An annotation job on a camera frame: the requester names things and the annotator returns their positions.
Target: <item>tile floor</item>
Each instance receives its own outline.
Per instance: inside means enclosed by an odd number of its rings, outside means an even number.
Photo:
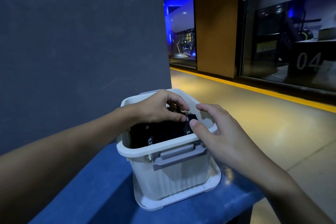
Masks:
[[[336,113],[175,70],[171,80],[173,88],[228,110],[336,222]],[[279,223],[266,199],[254,206],[251,223]]]

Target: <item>white storage box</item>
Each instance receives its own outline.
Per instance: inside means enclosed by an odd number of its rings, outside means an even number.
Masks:
[[[206,112],[196,109],[199,103],[182,90],[170,89],[182,96],[211,133],[217,126]],[[155,92],[126,98],[121,106],[140,102]],[[117,138],[118,152],[127,157],[143,195],[150,200],[159,200],[188,188],[205,183],[209,178],[210,154],[195,134],[178,137],[139,149],[130,148],[128,131]]]

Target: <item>person's left hand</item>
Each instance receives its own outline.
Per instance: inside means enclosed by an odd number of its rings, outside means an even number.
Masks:
[[[165,120],[182,122],[187,120],[183,114],[167,110],[166,104],[170,105],[174,110],[176,110],[176,106],[178,106],[181,111],[190,110],[188,104],[180,95],[167,90],[160,90],[149,98],[134,105],[137,107],[141,123],[157,123]]]

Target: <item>dark blue wall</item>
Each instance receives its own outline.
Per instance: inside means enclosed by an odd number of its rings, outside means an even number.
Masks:
[[[0,154],[171,88],[162,0],[0,0]]]

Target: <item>fingernail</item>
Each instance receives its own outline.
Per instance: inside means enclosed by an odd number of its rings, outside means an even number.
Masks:
[[[195,119],[192,119],[190,122],[189,122],[189,125],[191,126],[191,128],[193,128],[193,126],[198,122],[198,120],[195,120]]]

